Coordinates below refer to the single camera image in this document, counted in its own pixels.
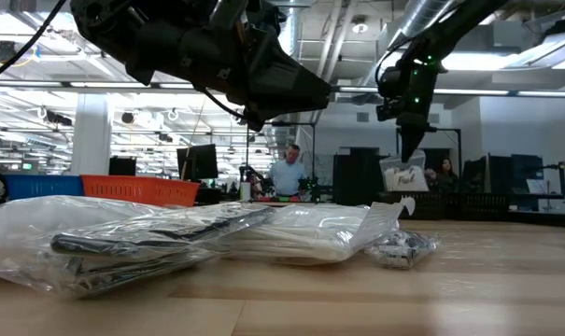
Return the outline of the black partition panel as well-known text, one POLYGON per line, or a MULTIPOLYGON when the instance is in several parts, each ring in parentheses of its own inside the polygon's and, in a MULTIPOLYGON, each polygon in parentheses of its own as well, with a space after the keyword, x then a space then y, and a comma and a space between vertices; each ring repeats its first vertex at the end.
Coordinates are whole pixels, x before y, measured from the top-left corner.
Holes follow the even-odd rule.
POLYGON ((460 191, 465 193, 512 194, 513 159, 488 154, 478 160, 464 162, 460 191))
POLYGON ((340 205, 370 205, 381 190, 379 150, 351 147, 333 159, 332 198, 340 205))

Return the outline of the person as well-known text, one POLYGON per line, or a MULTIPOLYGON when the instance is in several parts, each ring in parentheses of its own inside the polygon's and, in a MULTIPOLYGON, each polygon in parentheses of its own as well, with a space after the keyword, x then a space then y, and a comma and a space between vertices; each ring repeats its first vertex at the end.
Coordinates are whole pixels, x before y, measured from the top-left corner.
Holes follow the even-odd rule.
POLYGON ((290 197, 301 192, 300 180, 306 179, 305 168, 298 161, 301 149, 290 144, 282 161, 275 162, 269 171, 276 196, 290 197))
POLYGON ((454 173, 452 161, 444 158, 434 175, 434 188, 439 192, 453 193, 459 190, 459 177, 454 173))

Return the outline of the blue plastic basket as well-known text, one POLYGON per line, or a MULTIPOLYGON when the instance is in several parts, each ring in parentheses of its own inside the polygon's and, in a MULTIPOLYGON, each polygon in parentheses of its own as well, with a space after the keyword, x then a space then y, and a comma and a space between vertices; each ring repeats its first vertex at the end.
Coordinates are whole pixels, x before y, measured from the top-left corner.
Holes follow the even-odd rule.
POLYGON ((84 195, 82 180, 77 175, 6 175, 5 179, 11 200, 84 195))

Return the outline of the black comb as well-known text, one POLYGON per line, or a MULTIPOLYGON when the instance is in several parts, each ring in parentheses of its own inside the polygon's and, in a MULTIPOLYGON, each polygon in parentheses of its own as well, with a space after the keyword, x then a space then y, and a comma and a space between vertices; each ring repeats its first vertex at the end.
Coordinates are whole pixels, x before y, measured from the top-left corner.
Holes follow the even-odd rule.
POLYGON ((226 236, 259 226, 274 214, 274 208, 255 203, 170 209, 61 232, 50 246, 60 254, 126 261, 200 249, 219 252, 226 236))

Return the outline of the black ceiling device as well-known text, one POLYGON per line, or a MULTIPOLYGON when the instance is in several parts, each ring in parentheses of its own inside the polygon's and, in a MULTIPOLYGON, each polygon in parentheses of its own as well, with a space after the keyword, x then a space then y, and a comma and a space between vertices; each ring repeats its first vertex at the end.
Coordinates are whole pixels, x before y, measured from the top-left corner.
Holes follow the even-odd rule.
POLYGON ((16 42, 2 40, 0 41, 0 64, 8 62, 17 54, 16 42))

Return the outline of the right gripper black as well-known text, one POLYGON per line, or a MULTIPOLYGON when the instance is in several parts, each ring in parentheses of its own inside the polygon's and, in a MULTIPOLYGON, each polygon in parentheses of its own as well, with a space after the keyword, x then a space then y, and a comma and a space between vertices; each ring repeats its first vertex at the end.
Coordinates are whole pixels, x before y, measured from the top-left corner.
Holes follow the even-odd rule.
POLYGON ((400 127, 401 160, 408 162, 418 149, 430 124, 433 91, 440 61, 432 54, 408 51, 377 80, 383 103, 376 107, 379 121, 395 119, 400 127))

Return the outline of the small black monitor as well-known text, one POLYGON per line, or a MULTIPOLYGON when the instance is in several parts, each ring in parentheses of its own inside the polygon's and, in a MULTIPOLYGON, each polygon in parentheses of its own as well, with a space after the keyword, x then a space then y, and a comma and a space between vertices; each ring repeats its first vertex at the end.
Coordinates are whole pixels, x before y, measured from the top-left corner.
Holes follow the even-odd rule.
POLYGON ((136 175, 136 158, 114 156, 109 160, 109 175, 136 175))

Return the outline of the white pillar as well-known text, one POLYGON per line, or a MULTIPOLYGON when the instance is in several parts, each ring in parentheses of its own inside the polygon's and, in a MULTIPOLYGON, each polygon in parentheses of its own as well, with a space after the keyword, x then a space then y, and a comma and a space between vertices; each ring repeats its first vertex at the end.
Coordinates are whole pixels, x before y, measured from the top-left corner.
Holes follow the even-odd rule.
POLYGON ((73 175, 107 175, 114 111, 107 94, 80 93, 74 123, 73 175))

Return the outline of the dark blue partition panel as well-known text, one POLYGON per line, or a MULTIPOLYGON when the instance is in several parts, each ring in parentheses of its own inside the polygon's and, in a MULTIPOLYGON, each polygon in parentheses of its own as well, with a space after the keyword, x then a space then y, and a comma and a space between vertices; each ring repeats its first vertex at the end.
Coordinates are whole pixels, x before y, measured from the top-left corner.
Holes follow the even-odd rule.
POLYGON ((540 156, 513 154, 513 193, 530 193, 529 180, 534 188, 538 186, 544 180, 543 166, 543 158, 540 156))

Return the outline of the silver ceiling duct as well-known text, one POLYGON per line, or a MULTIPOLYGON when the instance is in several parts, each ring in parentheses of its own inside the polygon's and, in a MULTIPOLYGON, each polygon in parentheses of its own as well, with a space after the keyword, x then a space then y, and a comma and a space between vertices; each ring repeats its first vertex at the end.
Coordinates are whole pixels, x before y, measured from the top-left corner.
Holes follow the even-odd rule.
POLYGON ((454 0, 409 0, 388 49, 398 46, 407 38, 414 37, 429 27, 451 7, 453 2, 454 0))

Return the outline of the black plastic bin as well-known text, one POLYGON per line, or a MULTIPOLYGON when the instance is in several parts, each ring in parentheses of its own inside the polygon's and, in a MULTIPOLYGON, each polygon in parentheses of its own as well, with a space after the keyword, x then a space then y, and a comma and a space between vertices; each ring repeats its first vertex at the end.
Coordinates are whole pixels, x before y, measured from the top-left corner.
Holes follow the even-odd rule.
POLYGON ((455 218, 470 221, 500 221, 509 215, 510 197, 492 193, 461 193, 455 218))
POLYGON ((399 219, 454 219, 460 211, 459 200, 453 194, 425 191, 385 191, 379 192, 376 200, 381 203, 396 203, 403 198, 412 198, 416 206, 412 213, 403 210, 399 219))

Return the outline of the ceiling light strip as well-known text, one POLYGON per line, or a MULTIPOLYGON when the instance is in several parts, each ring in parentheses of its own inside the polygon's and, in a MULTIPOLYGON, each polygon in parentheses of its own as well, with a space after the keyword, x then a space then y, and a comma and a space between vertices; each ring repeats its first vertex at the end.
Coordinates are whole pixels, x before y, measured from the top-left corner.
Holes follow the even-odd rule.
POLYGON ((167 89, 191 90, 187 82, 161 83, 144 85, 138 82, 102 82, 102 81, 46 81, 46 80, 0 80, 0 87, 10 88, 82 88, 82 89, 167 89))
MULTIPOLYGON (((377 87, 357 87, 357 86, 333 86, 332 91, 341 92, 341 93, 378 93, 377 87)), ((454 95, 454 96, 505 96, 505 97, 565 99, 565 91, 435 89, 433 93, 435 95, 454 95)))

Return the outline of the orange plastic basket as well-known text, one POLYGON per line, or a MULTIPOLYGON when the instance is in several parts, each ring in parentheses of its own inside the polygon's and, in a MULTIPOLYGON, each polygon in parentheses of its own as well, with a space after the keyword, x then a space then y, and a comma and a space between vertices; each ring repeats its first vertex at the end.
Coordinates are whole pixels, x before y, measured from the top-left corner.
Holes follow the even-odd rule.
POLYGON ((82 175, 87 197, 157 206, 194 206, 200 184, 147 176, 82 175))

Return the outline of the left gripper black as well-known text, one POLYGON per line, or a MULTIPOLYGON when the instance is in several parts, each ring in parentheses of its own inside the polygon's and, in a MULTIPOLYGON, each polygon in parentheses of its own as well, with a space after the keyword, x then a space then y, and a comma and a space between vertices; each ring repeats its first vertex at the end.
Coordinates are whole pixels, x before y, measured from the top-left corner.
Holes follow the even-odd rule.
POLYGON ((250 130, 280 115, 323 109, 332 86, 292 59, 275 31, 248 23, 232 29, 181 28, 166 21, 130 20, 125 68, 148 85, 162 71, 245 105, 250 130))

